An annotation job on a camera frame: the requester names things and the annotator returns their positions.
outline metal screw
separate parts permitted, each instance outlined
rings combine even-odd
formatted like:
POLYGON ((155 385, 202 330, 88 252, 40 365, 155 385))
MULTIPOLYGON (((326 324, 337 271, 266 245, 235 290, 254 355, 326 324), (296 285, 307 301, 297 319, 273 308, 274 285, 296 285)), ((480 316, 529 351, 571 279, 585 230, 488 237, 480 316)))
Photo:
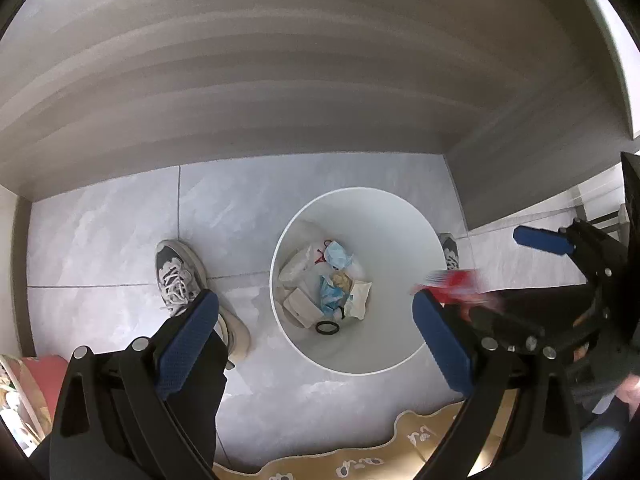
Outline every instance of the metal screw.
POLYGON ((89 349, 86 346, 79 346, 74 350, 74 357, 76 359, 82 359, 86 355, 88 350, 89 349))
POLYGON ((530 335, 529 337, 527 337, 527 340, 525 341, 524 346, 526 346, 529 352, 533 352, 536 349, 536 346, 538 346, 538 340, 532 335, 530 335))
POLYGON ((545 346, 542 349, 542 355, 544 357, 546 357, 547 359, 555 359, 557 354, 556 354, 556 350, 551 348, 551 346, 545 346))
POLYGON ((493 337, 483 337, 481 343, 482 347, 489 352, 493 352, 498 348, 498 342, 493 337))
POLYGON ((136 352, 142 352, 148 346, 149 339, 147 339, 146 337, 139 337, 138 339, 134 339, 133 343, 131 343, 131 347, 136 352))

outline black ring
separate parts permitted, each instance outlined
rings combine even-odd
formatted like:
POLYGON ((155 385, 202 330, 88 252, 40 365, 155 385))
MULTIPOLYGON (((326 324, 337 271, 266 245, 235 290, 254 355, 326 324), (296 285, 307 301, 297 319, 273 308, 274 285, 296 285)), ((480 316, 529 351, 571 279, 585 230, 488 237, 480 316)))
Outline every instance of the black ring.
POLYGON ((333 335, 333 334, 337 334, 338 330, 340 330, 340 325, 338 325, 335 321, 329 321, 327 319, 322 320, 322 321, 318 321, 316 323, 316 332, 318 332, 319 334, 322 335, 333 335), (325 332, 324 330, 320 330, 320 326, 322 325, 331 325, 334 327, 333 330, 331 330, 331 332, 325 332))

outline sneaker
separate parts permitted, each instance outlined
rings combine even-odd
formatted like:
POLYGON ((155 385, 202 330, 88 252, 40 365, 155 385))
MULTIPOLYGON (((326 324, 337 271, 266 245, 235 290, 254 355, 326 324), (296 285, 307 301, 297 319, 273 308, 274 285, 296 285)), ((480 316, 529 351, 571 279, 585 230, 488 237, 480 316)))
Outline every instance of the sneaker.
POLYGON ((458 270, 460 268, 460 259, 458 257, 458 245, 453 239, 451 233, 441 233, 438 240, 444 251, 444 259, 447 263, 447 270, 458 270))
MULTIPOLYGON (((156 247, 156 275, 164 307, 171 316, 180 316, 188 304, 207 287, 207 273, 198 255, 178 240, 163 240, 156 247)), ((244 359, 251 345, 249 330, 236 316, 220 305, 215 331, 226 345, 227 369, 244 359)))

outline blue gripper pad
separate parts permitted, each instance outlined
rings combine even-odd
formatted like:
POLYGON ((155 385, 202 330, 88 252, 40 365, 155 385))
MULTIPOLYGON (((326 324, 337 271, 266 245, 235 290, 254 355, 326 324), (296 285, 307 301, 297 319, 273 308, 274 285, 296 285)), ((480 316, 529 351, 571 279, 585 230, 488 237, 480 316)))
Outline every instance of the blue gripper pad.
POLYGON ((209 291, 158 359, 156 393, 179 392, 218 321, 218 297, 209 291))
POLYGON ((474 390, 471 359, 442 319, 442 306, 431 294, 414 296, 414 323, 427 343, 449 388, 469 397, 474 390))
POLYGON ((574 245, 566 236, 546 229, 534 229, 520 225, 513 230, 513 239, 518 245, 524 245, 558 255, 572 254, 574 245))

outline round trash bin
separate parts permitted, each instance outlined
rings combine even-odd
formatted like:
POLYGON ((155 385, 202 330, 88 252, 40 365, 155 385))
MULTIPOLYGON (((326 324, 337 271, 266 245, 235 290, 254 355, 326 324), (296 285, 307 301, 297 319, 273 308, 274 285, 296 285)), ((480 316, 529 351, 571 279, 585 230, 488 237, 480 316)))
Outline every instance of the round trash bin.
POLYGON ((398 366, 424 344, 414 325, 411 289, 445 268, 437 234, 413 205, 379 189, 337 189, 305 205, 280 236, 271 261, 271 306, 289 342, 311 362, 343 374, 374 374, 398 366), (296 251, 326 239, 355 254, 372 282, 364 320, 352 320, 334 335, 305 329, 283 309, 287 291, 278 280, 296 251))

